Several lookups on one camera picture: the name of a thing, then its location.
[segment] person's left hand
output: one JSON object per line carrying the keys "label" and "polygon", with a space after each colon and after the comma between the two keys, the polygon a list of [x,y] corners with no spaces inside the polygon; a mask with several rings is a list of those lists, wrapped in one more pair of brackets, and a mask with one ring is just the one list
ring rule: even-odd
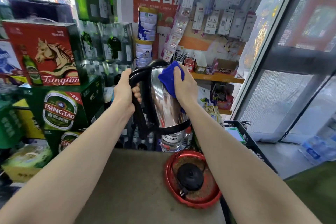
{"label": "person's left hand", "polygon": [[129,85],[129,75],[131,74],[132,69],[128,68],[121,73],[121,78],[117,86],[114,87],[114,101],[117,101],[121,104],[125,104],[126,108],[131,108],[132,113],[135,111],[135,107],[132,104],[132,92],[134,96],[137,98],[139,103],[141,103],[141,94],[139,84],[136,87],[131,89]]}

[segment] hand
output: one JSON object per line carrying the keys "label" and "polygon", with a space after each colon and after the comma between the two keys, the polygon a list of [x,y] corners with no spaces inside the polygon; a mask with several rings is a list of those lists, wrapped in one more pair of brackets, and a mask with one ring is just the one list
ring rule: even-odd
{"label": "hand", "polygon": [[174,68],[174,86],[178,102],[187,111],[188,107],[197,104],[198,86],[188,69],[180,65],[184,71],[184,80],[181,78],[181,71],[178,67]]}
{"label": "hand", "polygon": [[121,73],[121,78],[118,82],[118,85],[114,87],[113,102],[116,101],[120,104],[124,104],[127,110],[130,109],[130,111],[133,113],[135,111],[135,107],[132,104],[132,92],[134,93],[134,96],[137,98],[139,103],[141,103],[142,99],[139,84],[137,84],[137,86],[132,89],[129,85],[128,80],[131,72],[132,69],[128,68]]}

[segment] golden horse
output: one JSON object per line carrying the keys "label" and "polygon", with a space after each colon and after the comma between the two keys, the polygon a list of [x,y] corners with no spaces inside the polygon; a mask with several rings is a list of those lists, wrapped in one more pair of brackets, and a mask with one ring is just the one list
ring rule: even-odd
{"label": "golden horse", "polygon": [[53,60],[56,62],[57,67],[53,72],[41,72],[63,77],[65,72],[74,70],[74,72],[68,73],[68,76],[78,76],[73,53],[62,48],[60,44],[48,44],[47,40],[42,41],[39,38],[35,60],[38,63],[44,62],[44,60]]}

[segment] red bowl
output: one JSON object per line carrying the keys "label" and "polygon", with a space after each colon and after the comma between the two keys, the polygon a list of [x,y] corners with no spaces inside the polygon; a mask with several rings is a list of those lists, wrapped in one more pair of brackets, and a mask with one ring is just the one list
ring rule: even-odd
{"label": "red bowl", "polygon": [[215,182],[215,179],[211,174],[210,169],[207,166],[203,172],[204,175],[203,185],[198,192],[202,193],[202,196],[200,197],[196,196],[196,198],[191,198],[189,197],[188,194],[185,199],[180,197],[179,192],[181,189],[179,188],[179,185],[177,183],[176,175],[173,173],[173,167],[178,163],[179,159],[185,157],[198,158],[206,165],[204,155],[199,152],[191,150],[183,150],[180,152],[176,152],[168,159],[164,167],[164,178],[168,189],[178,201],[180,201],[183,204],[186,204],[189,207],[203,209],[214,205],[219,200],[222,194],[218,188],[218,185]]}

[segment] person's right hand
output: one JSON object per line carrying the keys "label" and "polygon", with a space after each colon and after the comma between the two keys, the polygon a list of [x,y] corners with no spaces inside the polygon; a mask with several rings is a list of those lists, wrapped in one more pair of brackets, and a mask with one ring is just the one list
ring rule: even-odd
{"label": "person's right hand", "polygon": [[197,104],[198,87],[188,69],[184,65],[180,65],[184,71],[184,80],[181,78],[181,71],[178,67],[174,68],[174,86],[175,94],[178,102],[187,110],[193,104]]}

